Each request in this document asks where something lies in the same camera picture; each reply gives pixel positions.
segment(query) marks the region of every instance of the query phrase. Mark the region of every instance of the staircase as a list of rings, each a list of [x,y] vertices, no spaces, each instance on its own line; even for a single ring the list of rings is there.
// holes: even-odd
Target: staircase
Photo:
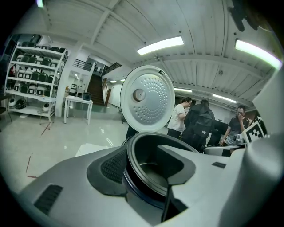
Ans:
[[[103,102],[103,88],[102,88],[102,78],[96,75],[92,75],[88,92],[92,94],[92,101],[96,105],[104,106]]]

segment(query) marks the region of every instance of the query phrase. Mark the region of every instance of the open lid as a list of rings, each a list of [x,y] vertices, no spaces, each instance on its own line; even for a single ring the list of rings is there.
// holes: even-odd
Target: open lid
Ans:
[[[166,125],[174,109],[174,87],[155,66],[140,66],[126,77],[120,106],[127,123],[138,132],[154,132]]]

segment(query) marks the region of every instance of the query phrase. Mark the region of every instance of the white table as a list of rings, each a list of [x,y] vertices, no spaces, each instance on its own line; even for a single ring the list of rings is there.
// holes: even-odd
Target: white table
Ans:
[[[68,95],[65,98],[65,108],[64,108],[64,123],[66,124],[66,118],[69,117],[69,105],[72,102],[80,102],[80,103],[86,103],[88,104],[88,110],[87,110],[87,120],[88,120],[88,125],[90,124],[90,119],[91,119],[91,112],[92,112],[92,106],[93,106],[93,101],[92,100],[84,100],[83,98],[79,98],[76,96],[71,96]]]

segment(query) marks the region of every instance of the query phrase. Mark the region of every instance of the black rice cooker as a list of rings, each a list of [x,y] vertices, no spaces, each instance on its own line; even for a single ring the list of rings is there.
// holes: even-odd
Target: black rice cooker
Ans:
[[[89,100],[91,100],[91,98],[92,98],[92,94],[90,92],[84,92],[84,94],[83,94],[84,100],[89,101]]]

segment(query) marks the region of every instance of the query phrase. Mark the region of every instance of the metal shelving unit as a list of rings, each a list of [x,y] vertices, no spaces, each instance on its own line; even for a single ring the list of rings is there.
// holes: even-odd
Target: metal shelving unit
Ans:
[[[52,59],[57,59],[57,60],[59,60],[59,63],[57,65],[57,67],[51,67],[51,66],[45,66],[45,65],[35,64],[35,63],[15,61],[15,59],[16,59],[15,53],[16,52],[20,52],[21,54],[29,54],[29,55],[36,55],[36,56],[40,56],[40,57],[48,57],[48,58],[52,58]],[[14,111],[14,112],[23,113],[23,114],[32,114],[32,115],[37,115],[37,116],[44,116],[44,117],[48,117],[48,120],[51,121],[51,117],[55,113],[54,106],[55,106],[55,102],[56,102],[56,95],[55,95],[55,97],[53,97],[53,94],[56,94],[56,92],[53,92],[53,90],[54,89],[57,90],[58,83],[59,83],[59,81],[58,81],[58,83],[55,84],[55,78],[57,77],[60,80],[60,75],[61,75],[61,72],[63,70],[63,64],[62,63],[66,62],[65,53],[66,53],[66,50],[63,53],[59,53],[59,52],[56,52],[56,51],[50,51],[50,50],[45,50],[45,49],[40,49],[40,48],[35,48],[35,47],[20,47],[19,44],[17,44],[17,46],[15,47],[14,52],[12,54],[11,61],[9,63],[8,70],[7,70],[6,81],[5,81],[5,93],[12,94],[12,95],[15,95],[15,96],[39,100],[40,102],[43,102],[42,106],[44,105],[44,103],[48,103],[49,104],[49,110],[47,112],[42,112],[41,107],[26,106],[25,108],[20,109],[20,110],[18,110],[16,108],[9,108],[9,111]],[[33,68],[33,69],[41,69],[41,70],[50,71],[54,75],[52,83],[30,80],[30,79],[25,79],[25,78],[18,78],[18,77],[9,77],[9,71],[10,71],[10,68],[13,65],[18,65],[20,67],[29,67],[29,68]],[[39,95],[35,95],[35,94],[21,93],[19,91],[15,91],[14,89],[8,90],[7,87],[6,87],[7,80],[15,80],[15,81],[21,81],[21,82],[28,82],[28,83],[31,83],[31,84],[40,84],[40,85],[50,86],[51,87],[50,95],[49,96],[39,96]]]

